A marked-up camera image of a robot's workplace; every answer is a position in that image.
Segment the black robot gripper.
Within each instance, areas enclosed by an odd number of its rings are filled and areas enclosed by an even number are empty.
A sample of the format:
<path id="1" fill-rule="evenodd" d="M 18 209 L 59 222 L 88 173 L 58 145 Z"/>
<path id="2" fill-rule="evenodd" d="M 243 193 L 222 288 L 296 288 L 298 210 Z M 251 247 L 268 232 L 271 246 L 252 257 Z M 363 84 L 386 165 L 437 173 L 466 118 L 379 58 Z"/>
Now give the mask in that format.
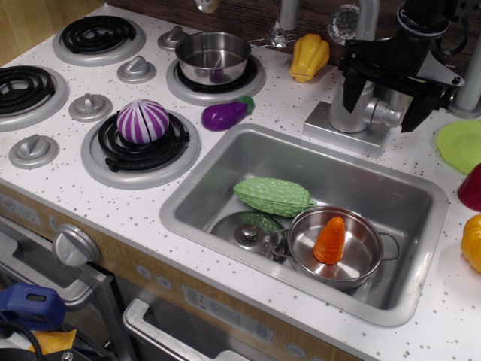
<path id="1" fill-rule="evenodd" d="M 402 132 L 413 132 L 432 111 L 447 108 L 451 101 L 450 87 L 464 85 L 461 76 L 433 56 L 429 40 L 414 36 L 349 40 L 345 49 L 340 64 L 345 77 L 342 102 L 349 113 L 354 111 L 368 81 L 409 94 L 414 80 L 422 82 L 401 122 Z"/>

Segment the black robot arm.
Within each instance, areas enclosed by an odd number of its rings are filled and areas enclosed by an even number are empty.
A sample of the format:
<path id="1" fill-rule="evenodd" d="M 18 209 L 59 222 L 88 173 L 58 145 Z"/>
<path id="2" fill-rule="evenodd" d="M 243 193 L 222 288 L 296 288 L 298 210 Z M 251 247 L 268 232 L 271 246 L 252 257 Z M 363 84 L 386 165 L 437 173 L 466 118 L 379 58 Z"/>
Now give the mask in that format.
<path id="1" fill-rule="evenodd" d="M 398 30 L 387 40 L 348 40 L 340 62 L 345 77 L 342 104 L 353 112 L 367 82 L 411 97 L 401 121 L 402 132 L 412 132 L 432 111 L 445 108 L 461 76 L 432 54 L 451 23 L 469 30 L 475 1 L 405 1 L 396 13 Z"/>

